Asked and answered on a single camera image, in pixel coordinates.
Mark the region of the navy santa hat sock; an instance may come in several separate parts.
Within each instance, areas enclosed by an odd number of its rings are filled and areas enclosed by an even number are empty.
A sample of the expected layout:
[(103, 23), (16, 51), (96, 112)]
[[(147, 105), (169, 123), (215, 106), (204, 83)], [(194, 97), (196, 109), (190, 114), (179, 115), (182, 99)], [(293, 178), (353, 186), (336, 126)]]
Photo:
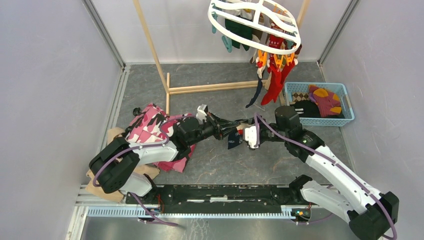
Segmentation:
[(249, 108), (250, 106), (252, 106), (256, 102), (256, 100), (258, 99), (259, 94), (262, 90), (262, 87), (263, 87), (263, 82), (262, 82), (263, 72), (264, 72), (265, 67), (266, 67), (266, 62), (267, 61), (265, 61), (265, 63), (263, 61), (260, 61), (259, 58), (256, 59), (257, 84), (256, 84), (256, 88), (255, 88), (255, 92), (253, 94), (253, 97), (250, 99), (249, 103), (245, 106), (246, 109)]

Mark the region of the red santa sock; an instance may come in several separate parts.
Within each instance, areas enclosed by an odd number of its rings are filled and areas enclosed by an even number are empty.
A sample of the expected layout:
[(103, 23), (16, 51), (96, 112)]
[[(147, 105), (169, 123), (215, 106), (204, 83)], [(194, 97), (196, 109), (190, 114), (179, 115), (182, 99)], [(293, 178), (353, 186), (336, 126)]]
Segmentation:
[(284, 85), (286, 82), (286, 79), (290, 72), (293, 70), (293, 68), (298, 64), (298, 60), (296, 58), (293, 59), (291, 63), (288, 63), (284, 66), (283, 70), (281, 71), (281, 84)]
[(262, 106), (269, 104), (271, 101), (275, 103), (278, 99), (280, 92), (283, 89), (282, 71), (274, 63), (270, 63), (268, 69), (269, 73), (271, 74), (271, 79), (267, 93), (263, 96), (261, 100), (260, 104)]

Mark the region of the white oval clip hanger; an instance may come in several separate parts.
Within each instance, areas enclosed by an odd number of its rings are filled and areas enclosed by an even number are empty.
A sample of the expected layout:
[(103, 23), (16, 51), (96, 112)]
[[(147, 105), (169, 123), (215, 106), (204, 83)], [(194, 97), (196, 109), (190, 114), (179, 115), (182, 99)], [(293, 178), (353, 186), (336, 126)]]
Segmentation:
[[(207, 9), (207, 17), (214, 29), (221, 32), (225, 37), (267, 53), (290, 55), (295, 53), (302, 43), (294, 15), (274, 0), (259, 0), (257, 2), (212, 0)], [(285, 39), (292, 42), (292, 47), (289, 49), (273, 48), (240, 36), (219, 23), (218, 18)]]

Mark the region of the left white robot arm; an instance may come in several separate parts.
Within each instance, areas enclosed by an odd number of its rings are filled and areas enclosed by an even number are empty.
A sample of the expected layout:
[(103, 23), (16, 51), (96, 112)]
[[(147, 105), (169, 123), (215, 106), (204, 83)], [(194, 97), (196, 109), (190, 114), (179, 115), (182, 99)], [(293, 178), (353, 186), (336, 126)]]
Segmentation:
[(151, 204), (157, 198), (157, 190), (147, 174), (134, 172), (137, 166), (181, 160), (191, 153), (192, 145), (209, 137), (222, 140), (245, 120), (226, 120), (208, 113), (202, 120), (188, 114), (170, 123), (170, 127), (166, 127), (165, 122), (159, 126), (164, 134), (162, 141), (137, 143), (128, 142), (124, 137), (114, 139), (89, 163), (94, 174), (93, 186), (100, 187), (106, 194), (125, 191)]

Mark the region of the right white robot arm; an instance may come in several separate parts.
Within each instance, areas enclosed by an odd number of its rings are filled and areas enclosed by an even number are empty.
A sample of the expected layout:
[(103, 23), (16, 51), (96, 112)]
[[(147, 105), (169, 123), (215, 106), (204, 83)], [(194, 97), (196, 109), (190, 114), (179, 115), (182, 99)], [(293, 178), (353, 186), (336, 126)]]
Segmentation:
[(395, 227), (399, 213), (399, 198), (392, 192), (382, 193), (348, 168), (312, 131), (303, 128), (300, 117), (291, 106), (280, 106), (275, 123), (267, 123), (254, 115), (254, 143), (282, 141), (294, 157), (325, 177), (335, 190), (322, 186), (302, 175), (289, 189), (289, 199), (295, 204), (304, 201), (317, 204), (344, 220), (360, 240), (398, 239)]

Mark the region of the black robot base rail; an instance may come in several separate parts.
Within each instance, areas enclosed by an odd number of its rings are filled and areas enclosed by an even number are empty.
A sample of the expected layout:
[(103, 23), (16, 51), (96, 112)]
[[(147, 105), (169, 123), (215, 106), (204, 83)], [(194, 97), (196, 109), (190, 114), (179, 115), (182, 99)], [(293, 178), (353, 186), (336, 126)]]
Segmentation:
[(160, 205), (164, 214), (277, 214), (282, 206), (311, 206), (288, 185), (275, 184), (165, 184), (140, 200)]

